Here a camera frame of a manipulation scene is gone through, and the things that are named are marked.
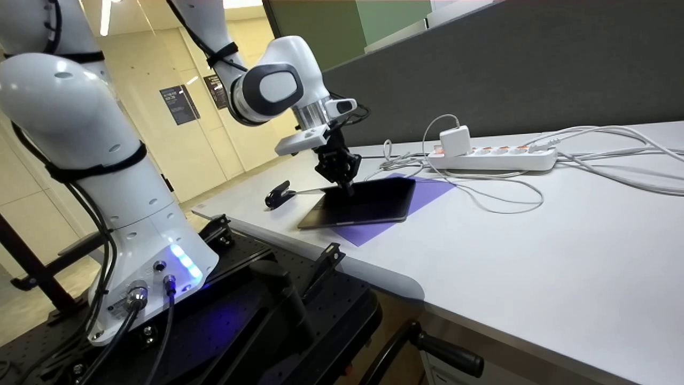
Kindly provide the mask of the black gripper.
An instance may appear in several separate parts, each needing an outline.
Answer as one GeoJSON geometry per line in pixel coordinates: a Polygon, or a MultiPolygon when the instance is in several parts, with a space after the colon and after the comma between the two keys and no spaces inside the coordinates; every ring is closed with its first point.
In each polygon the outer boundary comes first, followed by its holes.
{"type": "Polygon", "coordinates": [[[345,191],[353,195],[353,177],[359,172],[362,156],[348,151],[345,135],[340,130],[331,130],[328,144],[317,148],[317,156],[317,172],[331,183],[331,191],[343,191],[340,183],[345,183],[345,191]]]}

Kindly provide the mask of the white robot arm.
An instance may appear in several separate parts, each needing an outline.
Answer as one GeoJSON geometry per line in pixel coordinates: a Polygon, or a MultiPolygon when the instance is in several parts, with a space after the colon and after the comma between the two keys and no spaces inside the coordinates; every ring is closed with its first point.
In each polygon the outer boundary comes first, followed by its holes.
{"type": "MultiPolygon", "coordinates": [[[[333,97],[300,37],[273,38],[249,68],[225,25],[222,0],[166,0],[205,53],[229,113],[258,126],[294,112],[300,130],[276,153],[326,151],[353,98],[333,97]]],[[[111,254],[91,287],[85,338],[108,347],[197,294],[218,254],[191,230],[104,78],[104,53],[77,0],[0,0],[0,112],[47,158],[53,179],[93,199],[111,254]]]]}

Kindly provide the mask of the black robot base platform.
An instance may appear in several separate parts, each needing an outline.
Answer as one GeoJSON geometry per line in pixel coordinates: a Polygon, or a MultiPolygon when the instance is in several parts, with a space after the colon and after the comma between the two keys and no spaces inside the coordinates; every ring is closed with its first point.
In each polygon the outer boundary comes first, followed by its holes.
{"type": "Polygon", "coordinates": [[[79,316],[39,326],[2,348],[2,385],[331,385],[383,318],[335,245],[306,260],[222,216],[202,238],[220,262],[200,294],[110,348],[79,316]]]}

